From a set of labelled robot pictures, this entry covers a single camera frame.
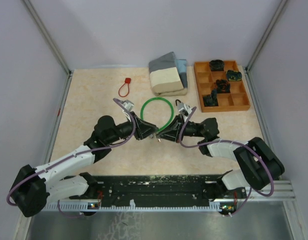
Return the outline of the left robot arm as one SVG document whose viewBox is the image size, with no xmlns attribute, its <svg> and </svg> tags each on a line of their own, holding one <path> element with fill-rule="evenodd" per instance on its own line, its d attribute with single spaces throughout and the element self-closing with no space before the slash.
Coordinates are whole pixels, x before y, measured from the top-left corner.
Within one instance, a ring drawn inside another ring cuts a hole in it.
<svg viewBox="0 0 308 240">
<path fill-rule="evenodd" d="M 89 173 L 70 174 L 106 157 L 112 148 L 119 147 L 132 137 L 143 140 L 158 128 L 140 119 L 134 112 L 129 120 L 116 125 L 114 119 L 102 116 L 91 137 L 71 153 L 53 162 L 31 167 L 23 166 L 6 197 L 11 206 L 17 206 L 25 217 L 38 214 L 47 204 L 66 198 L 90 199 L 98 192 L 97 180 Z"/>
</svg>

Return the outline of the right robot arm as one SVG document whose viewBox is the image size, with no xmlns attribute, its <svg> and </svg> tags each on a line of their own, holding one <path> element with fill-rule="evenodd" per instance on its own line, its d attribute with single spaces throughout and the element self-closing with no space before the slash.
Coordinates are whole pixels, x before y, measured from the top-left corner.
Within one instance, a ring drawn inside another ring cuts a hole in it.
<svg viewBox="0 0 308 240">
<path fill-rule="evenodd" d="M 157 137 L 176 143 L 182 142 L 185 136 L 201 137 L 197 143 L 201 154 L 237 161 L 240 169 L 224 174 L 217 185 L 217 192 L 223 198 L 230 197 L 236 188 L 241 187 L 250 186 L 260 191 L 285 172 L 282 162 L 260 137 L 237 142 L 220 139 L 218 134 L 214 117 L 195 123 L 185 122 L 183 116 L 178 115 Z"/>
</svg>

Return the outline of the red cable seal lock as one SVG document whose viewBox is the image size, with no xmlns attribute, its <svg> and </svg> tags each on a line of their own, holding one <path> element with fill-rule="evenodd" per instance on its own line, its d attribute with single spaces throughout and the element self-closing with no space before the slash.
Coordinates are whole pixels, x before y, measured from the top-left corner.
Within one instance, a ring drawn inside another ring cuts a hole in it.
<svg viewBox="0 0 308 240">
<path fill-rule="evenodd" d="M 131 78 L 129 78 L 129 77 L 125 78 L 124 83 L 122 84 L 122 86 L 118 90 L 118 95 L 121 98 L 125 98 L 129 95 L 130 84 L 131 84 Z"/>
</svg>

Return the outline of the green cable lock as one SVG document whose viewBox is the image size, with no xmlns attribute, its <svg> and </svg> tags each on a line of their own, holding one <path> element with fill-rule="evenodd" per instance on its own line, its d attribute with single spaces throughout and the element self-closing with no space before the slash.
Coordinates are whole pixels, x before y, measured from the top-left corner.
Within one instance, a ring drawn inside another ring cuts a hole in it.
<svg viewBox="0 0 308 240">
<path fill-rule="evenodd" d="M 159 120 L 157 133 L 164 130 L 174 118 L 174 107 L 172 103 L 163 97 L 152 97 L 147 100 L 141 107 L 140 117 L 145 120 L 146 117 L 152 117 Z"/>
</svg>

